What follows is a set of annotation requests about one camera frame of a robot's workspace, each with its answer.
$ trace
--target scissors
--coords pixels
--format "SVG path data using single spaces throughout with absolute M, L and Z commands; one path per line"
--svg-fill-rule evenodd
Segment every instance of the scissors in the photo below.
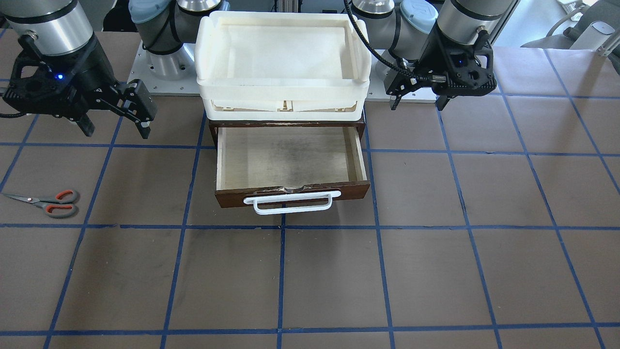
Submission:
M 15 194 L 4 194 L 11 199 L 20 200 L 33 204 L 52 218 L 67 218 L 78 212 L 78 208 L 72 204 L 78 198 L 78 192 L 72 189 L 61 191 L 54 197 L 28 197 Z

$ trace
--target white bin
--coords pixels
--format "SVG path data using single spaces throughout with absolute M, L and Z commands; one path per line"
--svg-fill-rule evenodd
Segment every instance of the white bin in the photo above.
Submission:
M 195 62 L 212 120 L 355 121 L 370 83 L 346 14 L 216 11 L 200 21 Z

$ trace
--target scissor blade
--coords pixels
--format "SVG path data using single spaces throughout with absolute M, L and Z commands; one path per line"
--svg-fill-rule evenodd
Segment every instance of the scissor blade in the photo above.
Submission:
M 33 203 L 35 201 L 37 201 L 35 198 L 33 197 L 28 197 L 28 196 L 21 196 L 21 195 L 15 195 L 15 194 L 4 194 L 4 196 L 6 197 L 10 197 L 11 199 L 15 199 L 15 200 L 19 200 L 19 201 L 24 201 L 24 202 L 29 202 L 29 203 Z

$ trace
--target drawer handle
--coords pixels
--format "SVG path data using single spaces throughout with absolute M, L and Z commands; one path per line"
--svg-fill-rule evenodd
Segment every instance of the drawer handle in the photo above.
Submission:
M 243 199 L 243 203 L 247 205 L 253 204 L 254 211 L 256 211 L 256 213 L 260 215 L 324 211 L 332 207 L 333 198 L 339 197 L 341 194 L 342 193 L 340 191 L 334 190 L 334 191 L 319 191 L 317 193 L 294 193 L 294 194 L 281 194 L 281 195 L 269 195 L 269 196 L 256 196 L 256 197 L 247 197 Z M 277 202 L 289 202 L 289 201 L 313 200 L 313 199 L 327 199 L 327 202 L 325 204 L 313 205 L 313 206 L 280 207 L 276 209 L 259 208 L 259 204 L 274 204 Z

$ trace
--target open drawer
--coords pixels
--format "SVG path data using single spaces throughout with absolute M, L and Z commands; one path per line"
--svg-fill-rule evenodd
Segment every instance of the open drawer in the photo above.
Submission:
M 370 182 L 355 127 L 220 127 L 215 197 L 258 214 L 321 211 L 362 199 Z M 262 209 L 261 204 L 321 201 Z

